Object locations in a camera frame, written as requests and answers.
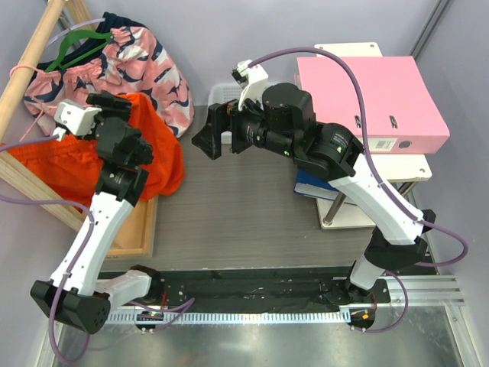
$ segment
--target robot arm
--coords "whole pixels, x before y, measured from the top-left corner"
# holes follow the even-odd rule
[[[96,151],[104,165],[93,195],[90,212],[94,230],[70,277],[63,286],[56,320],[87,333],[96,333],[110,310],[140,297],[160,295],[159,273],[135,266],[110,281],[97,283],[103,260],[121,225],[134,209],[147,179],[139,165],[153,160],[152,147],[141,132],[128,124],[131,103],[108,93],[92,94],[87,99],[96,106],[83,108],[65,100],[55,114],[58,140],[66,134],[97,140]],[[49,281],[36,281],[31,296],[49,316],[53,296],[61,284],[67,265],[75,258],[89,230],[87,217],[66,257]]]
[[[342,125],[318,123],[308,92],[290,83],[265,90],[263,68],[256,65],[243,71],[243,65],[248,64],[240,63],[232,72],[240,84],[246,85],[239,101],[210,106],[206,126],[193,137],[193,144],[216,159],[221,155],[220,134],[230,130],[233,153],[241,153],[252,145],[273,151],[293,159],[299,169],[328,181],[353,199],[377,227],[348,277],[347,289],[352,300],[369,295],[385,270],[422,261],[427,244],[420,236],[426,229],[403,213],[374,179],[361,142]],[[256,102],[258,89],[263,107]],[[416,218],[434,221],[432,211],[415,208],[388,182],[383,185]]]

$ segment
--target book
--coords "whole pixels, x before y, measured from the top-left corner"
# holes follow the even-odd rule
[[[293,191],[300,195],[331,201],[336,198],[339,192],[329,183],[321,181],[318,177],[302,170],[297,171],[296,186]],[[345,203],[356,205],[349,197],[345,199]]]

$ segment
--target pink folder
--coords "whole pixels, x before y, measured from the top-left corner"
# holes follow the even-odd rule
[[[375,153],[436,153],[450,136],[412,57],[342,57],[365,101]],[[358,100],[347,73],[326,57],[298,57],[302,89],[319,122],[337,122],[361,137]]]

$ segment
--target fabric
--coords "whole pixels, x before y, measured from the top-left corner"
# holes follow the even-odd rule
[[[138,23],[136,21],[133,21],[129,18],[124,18],[124,17],[119,17],[118,15],[115,15],[113,13],[105,12],[104,15],[101,17],[104,18],[105,21],[102,23],[99,23],[99,26],[96,29],[97,33],[108,33],[111,31],[113,28],[121,28],[121,27],[144,27],[147,28],[144,24]],[[104,40],[96,40],[93,38],[89,38],[88,40],[85,41],[79,48],[74,50],[71,54],[67,54],[63,61],[61,62],[62,65],[69,63],[70,61],[75,60],[76,58],[82,56],[83,54],[86,54],[88,51],[93,50],[94,48],[100,46],[103,44],[105,41]],[[72,67],[77,67],[79,65],[83,65],[85,63],[88,63],[91,60],[96,59],[97,57],[100,57],[102,55],[102,50],[95,52],[94,54],[89,55],[88,57],[84,58],[83,60],[79,61],[78,63],[75,63],[72,65]],[[38,69],[41,70],[46,70],[53,61],[49,61],[46,63],[39,63],[37,65]]]
[[[111,94],[147,94],[157,114],[177,137],[192,121],[192,96],[185,79],[156,37],[143,27],[113,28],[102,54],[86,64],[37,73],[24,102],[32,115],[44,111],[53,117],[63,99],[84,105],[90,93],[104,90]],[[50,135],[55,122],[41,119],[39,126]]]
[[[129,124],[139,128],[153,146],[153,163],[142,166],[149,172],[141,200],[171,195],[185,176],[182,148],[154,111],[149,98],[141,93],[120,96],[132,103]],[[10,149],[25,167],[56,191],[62,198],[89,206],[98,181],[102,160],[96,141],[77,140],[72,135],[63,141],[27,145]]]

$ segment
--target gray table surface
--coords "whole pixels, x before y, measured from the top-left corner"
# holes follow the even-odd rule
[[[263,268],[351,265],[368,244],[371,229],[323,232],[316,201],[293,192],[292,161],[249,148],[208,159],[191,139],[207,108],[180,139],[186,179],[159,200],[154,252],[146,259],[111,259],[103,271],[124,271],[134,263],[160,271],[202,268]]]

